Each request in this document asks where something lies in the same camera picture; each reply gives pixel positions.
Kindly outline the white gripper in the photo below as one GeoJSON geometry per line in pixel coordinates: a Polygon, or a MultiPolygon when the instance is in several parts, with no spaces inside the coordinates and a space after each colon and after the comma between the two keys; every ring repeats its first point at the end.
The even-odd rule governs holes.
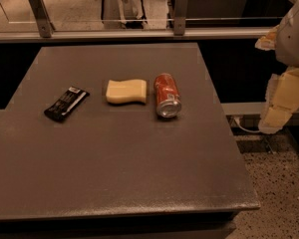
{"type": "Polygon", "coordinates": [[[282,129],[299,109],[299,0],[279,26],[256,41],[255,48],[275,50],[279,62],[293,66],[282,75],[272,74],[268,81],[258,128],[262,133],[273,134],[282,129]]]}

